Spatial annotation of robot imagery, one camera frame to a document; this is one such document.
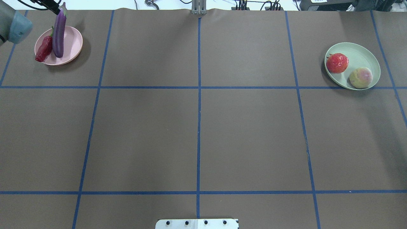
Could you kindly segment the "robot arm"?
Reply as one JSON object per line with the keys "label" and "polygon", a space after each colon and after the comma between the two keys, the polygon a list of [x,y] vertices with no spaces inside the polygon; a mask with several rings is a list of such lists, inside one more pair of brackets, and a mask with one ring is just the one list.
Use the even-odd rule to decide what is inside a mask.
{"label": "robot arm", "polygon": [[32,31],[32,22],[17,10],[0,1],[0,45],[6,42],[19,44]]}

